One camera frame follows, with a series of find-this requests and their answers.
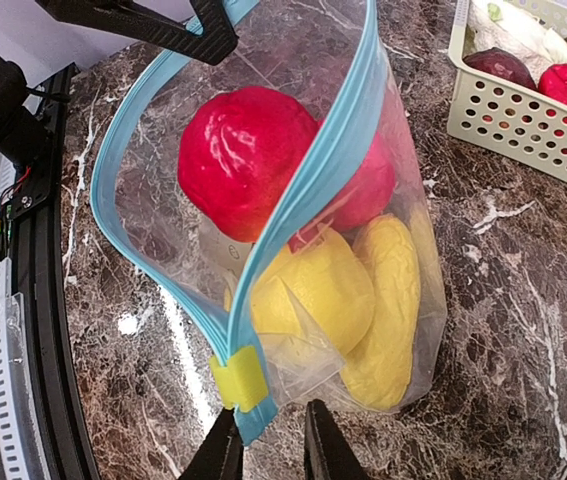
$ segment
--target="countertop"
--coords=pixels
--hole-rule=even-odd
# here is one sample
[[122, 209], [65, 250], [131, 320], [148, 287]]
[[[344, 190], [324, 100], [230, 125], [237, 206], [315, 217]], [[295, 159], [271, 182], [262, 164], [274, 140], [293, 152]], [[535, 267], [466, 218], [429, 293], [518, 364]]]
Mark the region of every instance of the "countertop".
[[[335, 416], [372, 478], [567, 480], [567, 185], [446, 134], [453, 15], [451, 0], [379, 3], [446, 286], [434, 386], [397, 415]], [[157, 53], [132, 46], [72, 86], [65, 294], [85, 418], [106, 480], [178, 478], [221, 407], [202, 335], [109, 244], [89, 205], [107, 126]], [[303, 413], [286, 407], [248, 449], [246, 478], [302, 478]]]

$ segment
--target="transparent plastic bag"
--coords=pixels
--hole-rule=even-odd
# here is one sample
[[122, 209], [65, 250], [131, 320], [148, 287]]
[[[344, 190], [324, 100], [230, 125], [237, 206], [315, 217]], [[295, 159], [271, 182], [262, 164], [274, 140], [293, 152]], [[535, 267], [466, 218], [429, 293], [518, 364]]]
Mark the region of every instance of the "transparent plastic bag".
[[[224, 382], [233, 391], [221, 395], [236, 406], [249, 444], [291, 401], [321, 396], [333, 408], [391, 411], [422, 396], [446, 312], [418, 161], [374, 2], [236, 0], [226, 10], [238, 24], [237, 50], [217, 67], [161, 54], [108, 130], [91, 195], [108, 239], [177, 298], [206, 335], [214, 368], [233, 375]], [[184, 154], [184, 131], [207, 115], [202, 107], [254, 86], [294, 98], [304, 121], [316, 122], [300, 154], [279, 139], [284, 132], [232, 130], [221, 116], [214, 121], [227, 128], [209, 120], [208, 132], [202, 123], [195, 138], [205, 141]], [[272, 128], [286, 115], [269, 113]], [[307, 134], [286, 125], [290, 142]], [[223, 142], [245, 148], [235, 155]], [[250, 154], [255, 142], [259, 153], [283, 149], [298, 166], [279, 162], [280, 172], [268, 171]], [[200, 159], [210, 155], [218, 161], [203, 168]], [[179, 158], [196, 168], [182, 174]], [[246, 165], [258, 175], [245, 174]], [[237, 206], [237, 185], [250, 189], [261, 178], [256, 195]], [[254, 221], [257, 210], [263, 224]], [[246, 348], [255, 352], [249, 365], [230, 371]]]

